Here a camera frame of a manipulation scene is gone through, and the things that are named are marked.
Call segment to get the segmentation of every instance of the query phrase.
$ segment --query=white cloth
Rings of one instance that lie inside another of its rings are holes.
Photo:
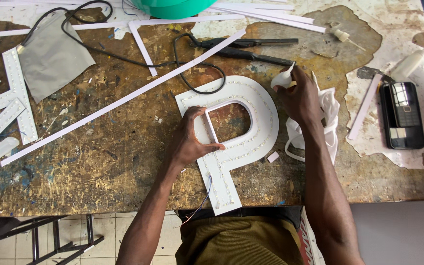
[[[313,80],[317,83],[317,78],[312,72]],[[325,90],[320,90],[317,84],[318,89],[318,101],[324,112],[321,112],[322,118],[325,118],[327,126],[324,128],[325,142],[327,142],[328,152],[330,153],[331,161],[334,164],[334,159],[336,157],[336,150],[338,149],[338,137],[336,135],[336,127],[338,126],[338,111],[340,109],[340,104],[334,98],[335,88],[328,88]],[[302,129],[298,123],[291,118],[287,119],[286,122],[287,134],[289,135],[289,140],[286,143],[285,151],[286,154],[292,157],[305,162],[305,158],[302,158],[298,155],[295,155],[289,152],[289,144],[295,148],[305,149],[305,142],[303,141]]]

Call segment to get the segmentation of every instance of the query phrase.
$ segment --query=mobile phone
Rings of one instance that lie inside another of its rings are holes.
[[[423,148],[423,124],[415,85],[411,82],[385,83],[379,93],[387,146],[392,149]]]

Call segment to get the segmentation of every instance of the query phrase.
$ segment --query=green plastic container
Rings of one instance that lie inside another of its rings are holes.
[[[164,19],[180,19],[207,9],[217,0],[131,0],[132,3],[148,15]]]

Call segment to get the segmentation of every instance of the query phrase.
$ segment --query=paint-stained table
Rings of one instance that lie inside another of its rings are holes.
[[[103,16],[99,9],[87,9],[82,13],[93,19]],[[345,31],[358,32],[354,39],[368,52],[355,56],[356,47],[342,46],[335,58],[325,58],[309,51],[325,53],[329,51],[328,47],[341,45],[332,35],[266,22],[246,26],[247,34],[244,37],[285,36],[299,38],[300,44],[249,50],[296,60],[306,72],[314,70],[317,73],[320,87],[336,87],[335,96],[341,103],[341,108],[335,167],[350,202],[424,199],[424,170],[400,168],[382,154],[360,158],[353,147],[345,142],[345,124],[349,120],[343,99],[348,86],[345,74],[368,63],[372,54],[379,49],[382,37],[347,7],[337,6],[323,12],[310,12],[306,16],[315,18],[315,24],[324,27],[329,27],[328,21],[344,21],[347,27]],[[173,26],[143,26],[138,30],[155,63],[171,61],[174,58],[172,40],[181,33],[190,32],[195,24]],[[0,31],[21,28],[26,27],[0,21]],[[101,43],[107,51],[143,61],[132,35],[127,33],[122,40],[115,40],[109,37],[113,30],[79,31],[78,34],[88,45],[99,48]],[[0,53],[14,47],[23,38],[24,36],[0,38]],[[423,34],[418,36],[418,41],[424,42]],[[191,48],[186,38],[178,41],[178,47],[183,61],[189,61],[203,53],[203,50]],[[91,52],[91,55],[96,64],[71,83],[39,104],[31,100],[40,137],[46,137],[113,103],[153,79],[147,68],[97,52]],[[305,165],[291,159],[284,152],[287,116],[276,94],[269,88],[271,79],[279,72],[280,67],[216,56],[207,61],[219,65],[227,75],[244,75],[256,80],[269,92],[278,108],[279,136],[269,154],[277,151],[280,158],[272,164],[262,158],[231,172],[243,205],[302,204]],[[158,73],[160,76],[164,75],[174,67],[160,67]],[[215,69],[202,66],[186,71],[185,75],[193,86],[220,77]],[[8,88],[8,82],[1,57],[0,79],[2,93]],[[187,89],[179,76],[170,79],[43,148],[4,168],[0,167],[0,216],[138,210],[164,159],[164,151],[172,131],[181,118],[174,96]],[[64,108],[68,112],[59,115]],[[249,126],[247,114],[237,105],[216,111],[212,114],[212,120],[216,127],[220,126],[218,134],[222,140],[244,133]],[[6,131],[16,128],[17,123],[12,123]],[[196,208],[205,196],[205,187],[197,164],[192,163],[174,183],[168,209]]]

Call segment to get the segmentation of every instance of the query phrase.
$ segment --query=man's left hand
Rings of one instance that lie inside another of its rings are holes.
[[[194,132],[194,119],[204,114],[205,107],[190,106],[184,113],[167,150],[167,157],[174,166],[184,167],[210,152],[224,150],[220,143],[202,144]]]

